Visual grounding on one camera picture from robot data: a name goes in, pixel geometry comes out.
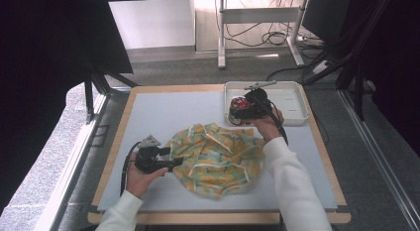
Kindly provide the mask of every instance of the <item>white wall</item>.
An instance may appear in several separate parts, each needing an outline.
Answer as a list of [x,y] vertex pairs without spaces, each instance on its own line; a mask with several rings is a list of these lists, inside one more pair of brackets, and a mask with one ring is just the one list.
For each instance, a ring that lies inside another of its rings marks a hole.
[[192,0],[110,2],[126,50],[194,45]]

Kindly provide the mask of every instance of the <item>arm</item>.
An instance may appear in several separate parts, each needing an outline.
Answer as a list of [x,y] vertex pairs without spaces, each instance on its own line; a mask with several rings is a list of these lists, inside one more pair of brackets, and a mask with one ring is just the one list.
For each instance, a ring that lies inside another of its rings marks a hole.
[[167,168],[151,174],[140,172],[133,163],[136,156],[136,152],[130,154],[126,189],[118,202],[105,212],[101,223],[96,230],[135,230],[137,212],[143,204],[140,197],[146,192],[154,179],[167,173]]
[[[284,121],[280,111],[273,110],[273,114],[281,123]],[[253,123],[267,141],[263,152],[269,162],[268,170],[287,230],[332,230],[308,171],[296,153],[288,149],[272,119],[246,122]]]

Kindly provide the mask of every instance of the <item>plastic tray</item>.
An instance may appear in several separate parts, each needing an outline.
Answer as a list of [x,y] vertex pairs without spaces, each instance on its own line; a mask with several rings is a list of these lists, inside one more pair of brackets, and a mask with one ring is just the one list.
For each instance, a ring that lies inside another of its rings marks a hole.
[[[229,122],[231,100],[244,96],[249,90],[244,88],[266,81],[230,81],[225,84],[225,118]],[[283,126],[300,126],[309,118],[308,108],[303,99],[302,86],[294,81],[278,81],[276,84],[262,87],[268,99],[281,110]]]

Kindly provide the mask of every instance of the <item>floor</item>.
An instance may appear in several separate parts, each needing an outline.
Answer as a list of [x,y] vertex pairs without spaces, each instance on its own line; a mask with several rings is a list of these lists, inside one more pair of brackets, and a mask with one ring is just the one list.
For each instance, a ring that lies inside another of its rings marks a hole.
[[[266,80],[273,72],[294,68],[285,47],[228,52],[227,68],[217,68],[212,50],[196,52],[194,47],[128,51],[134,74],[125,75],[141,85],[226,83],[233,80]],[[315,56],[319,51],[308,51]],[[285,70],[270,78],[300,81],[309,77],[304,69]],[[328,154],[352,214],[351,222],[335,224],[336,230],[419,230],[416,210],[420,205],[420,160],[392,126],[364,96],[365,121],[352,115],[346,96],[334,81],[338,71],[305,86]],[[97,124],[74,168],[63,202],[59,205],[52,230],[93,230],[87,214],[95,212],[91,201],[96,191],[113,138],[129,95],[129,88],[107,76],[114,89],[97,115]],[[80,84],[67,94],[67,106],[33,169],[0,217],[0,230],[33,230],[51,200],[62,169],[72,158],[75,145],[83,138],[85,124],[84,87]],[[373,137],[373,143],[366,139]],[[372,147],[378,147],[382,161]],[[396,177],[396,182],[389,175]],[[276,226],[152,226],[150,230],[276,230]]]

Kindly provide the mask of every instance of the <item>hand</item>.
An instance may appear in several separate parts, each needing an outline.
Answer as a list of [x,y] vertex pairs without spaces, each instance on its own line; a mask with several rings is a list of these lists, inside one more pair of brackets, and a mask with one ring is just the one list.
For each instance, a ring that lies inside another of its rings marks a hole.
[[127,186],[126,189],[132,193],[135,197],[140,198],[149,188],[152,181],[165,173],[167,168],[157,170],[154,173],[146,174],[140,172],[134,165],[138,152],[132,152],[130,155],[129,165],[127,169]]
[[[275,117],[278,118],[280,123],[283,124],[284,118],[283,118],[283,115],[281,114],[281,111],[275,108],[272,108],[272,113],[274,114]],[[272,139],[281,137],[281,134],[278,131],[277,126],[275,125],[271,117],[269,117],[268,115],[260,119],[247,119],[247,120],[244,120],[244,122],[254,124],[259,130],[260,134],[262,134],[266,142],[269,142]]]

